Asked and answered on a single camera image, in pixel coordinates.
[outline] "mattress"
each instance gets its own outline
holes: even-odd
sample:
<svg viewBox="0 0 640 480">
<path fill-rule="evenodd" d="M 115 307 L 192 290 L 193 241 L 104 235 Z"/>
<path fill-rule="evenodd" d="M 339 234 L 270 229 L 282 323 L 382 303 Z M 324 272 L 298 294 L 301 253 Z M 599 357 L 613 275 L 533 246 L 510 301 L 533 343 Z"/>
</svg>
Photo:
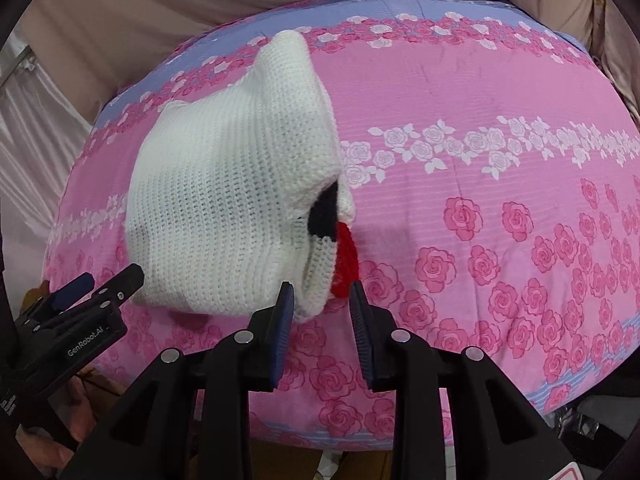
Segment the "mattress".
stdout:
<svg viewBox="0 0 640 480">
<path fill-rule="evenodd" d="M 52 286 L 129 263 L 129 179 L 159 113 L 233 84 L 284 29 L 334 104 L 371 303 L 437 348 L 480 346 L 541 413 L 635 350 L 640 138 L 579 42 L 485 0 L 308 0 L 188 41 L 98 118 L 50 235 Z M 123 384 L 247 323 L 122 311 L 129 332 L 95 365 Z M 250 396 L 254 436 L 322 449 L 389 449 L 394 408 L 365 388 L 344 300 L 294 326 L 277 391 Z"/>
</svg>

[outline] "white knitted hat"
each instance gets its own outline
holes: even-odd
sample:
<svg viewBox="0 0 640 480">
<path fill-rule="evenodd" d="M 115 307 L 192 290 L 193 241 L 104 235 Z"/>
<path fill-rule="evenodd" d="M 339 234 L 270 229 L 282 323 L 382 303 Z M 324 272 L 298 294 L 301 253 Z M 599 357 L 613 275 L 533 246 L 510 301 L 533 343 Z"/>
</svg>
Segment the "white knitted hat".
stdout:
<svg viewBox="0 0 640 480">
<path fill-rule="evenodd" d="M 336 213 L 354 216 L 343 183 L 328 95 L 305 40 L 281 32 L 235 84 L 169 103 L 140 147 L 126 220 L 130 260 L 145 271 L 135 300 L 250 314 L 288 281 L 298 318 L 320 314 Z"/>
</svg>

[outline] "metal screw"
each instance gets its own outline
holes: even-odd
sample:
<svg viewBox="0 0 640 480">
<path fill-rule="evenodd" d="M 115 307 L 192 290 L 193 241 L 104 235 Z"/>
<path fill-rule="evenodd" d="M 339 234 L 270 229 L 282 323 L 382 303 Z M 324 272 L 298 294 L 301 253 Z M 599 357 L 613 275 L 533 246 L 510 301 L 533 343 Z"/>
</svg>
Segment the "metal screw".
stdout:
<svg viewBox="0 0 640 480">
<path fill-rule="evenodd" d="M 465 355 L 472 361 L 482 361 L 484 352 L 477 346 L 470 346 L 465 350 Z"/>
<path fill-rule="evenodd" d="M 234 339 L 236 340 L 236 343 L 240 343 L 241 345 L 247 344 L 254 340 L 254 333 L 249 330 L 241 330 L 236 333 Z"/>
<path fill-rule="evenodd" d="M 177 351 L 175 348 L 167 348 L 164 352 L 160 354 L 160 358 L 162 359 L 162 362 L 165 362 L 165 363 L 173 363 L 178 360 L 178 357 L 180 357 L 180 352 Z"/>
<path fill-rule="evenodd" d="M 411 339 L 411 334 L 409 334 L 406 330 L 394 330 L 391 333 L 391 339 L 393 339 L 396 343 L 406 343 Z"/>
</svg>

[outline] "hand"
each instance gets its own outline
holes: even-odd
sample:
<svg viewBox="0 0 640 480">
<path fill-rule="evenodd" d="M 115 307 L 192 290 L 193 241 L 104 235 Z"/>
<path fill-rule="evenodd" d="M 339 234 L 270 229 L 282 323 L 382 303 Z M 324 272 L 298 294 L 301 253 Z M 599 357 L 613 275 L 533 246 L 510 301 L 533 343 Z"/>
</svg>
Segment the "hand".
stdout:
<svg viewBox="0 0 640 480">
<path fill-rule="evenodd" d="M 84 441 L 95 427 L 94 414 L 86 396 L 86 390 L 78 377 L 73 377 L 67 384 L 66 390 L 71 403 L 71 418 L 69 433 L 77 441 Z M 27 433 L 18 428 L 16 440 L 29 459 L 38 468 L 64 469 L 73 458 L 73 452 L 50 438 Z"/>
</svg>

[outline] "pink bedsheet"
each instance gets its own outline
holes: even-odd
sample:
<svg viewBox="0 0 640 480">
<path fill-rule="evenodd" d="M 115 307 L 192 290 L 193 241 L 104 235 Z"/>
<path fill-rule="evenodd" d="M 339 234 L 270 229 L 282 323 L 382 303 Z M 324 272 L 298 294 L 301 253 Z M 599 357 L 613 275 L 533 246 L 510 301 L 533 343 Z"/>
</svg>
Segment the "pink bedsheet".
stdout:
<svg viewBox="0 0 640 480">
<path fill-rule="evenodd" d="M 493 10 L 300 31 L 334 104 L 370 302 L 438 348 L 480 346 L 549 412 L 638 346 L 640 139 L 588 56 Z M 50 238 L 54 288 L 129 263 L 129 178 L 162 104 L 236 81 L 267 41 L 176 71 L 94 131 Z M 211 348 L 247 322 L 122 310 L 129 333 L 96 365 L 125 384 L 162 349 Z M 343 300 L 294 327 L 278 390 L 250 409 L 255 436 L 296 446 L 388 449 L 393 435 L 394 396 L 365 389 Z"/>
</svg>

